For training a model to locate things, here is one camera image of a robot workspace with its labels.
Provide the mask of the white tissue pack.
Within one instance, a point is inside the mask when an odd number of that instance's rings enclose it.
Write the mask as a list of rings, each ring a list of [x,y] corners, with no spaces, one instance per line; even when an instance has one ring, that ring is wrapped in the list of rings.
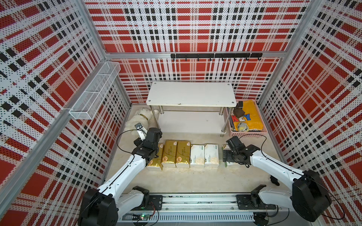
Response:
[[[222,146],[222,162],[226,168],[236,168],[239,164],[234,161],[233,153],[228,145]]]
[[[219,167],[219,148],[217,144],[206,144],[204,154],[206,167]]]
[[[192,145],[190,151],[190,167],[204,168],[205,167],[205,146]]]

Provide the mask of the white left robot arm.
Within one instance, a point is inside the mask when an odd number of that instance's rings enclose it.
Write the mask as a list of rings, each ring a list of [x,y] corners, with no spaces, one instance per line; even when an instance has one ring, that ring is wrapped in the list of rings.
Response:
[[[121,169],[100,187],[90,188],[84,194],[77,220],[79,226],[114,226],[132,209],[148,207],[148,189],[135,186],[128,194],[123,192],[157,156],[162,132],[158,128],[147,131],[138,128],[137,131],[140,137],[134,141],[136,148]]]

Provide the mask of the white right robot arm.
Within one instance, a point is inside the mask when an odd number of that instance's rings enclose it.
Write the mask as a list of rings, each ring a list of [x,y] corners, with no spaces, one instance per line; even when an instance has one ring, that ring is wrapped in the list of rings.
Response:
[[[288,166],[255,145],[244,145],[237,136],[226,144],[232,163],[259,168],[287,187],[275,190],[261,185],[256,195],[264,204],[287,207],[310,222],[315,222],[331,206],[332,199],[317,172]]]

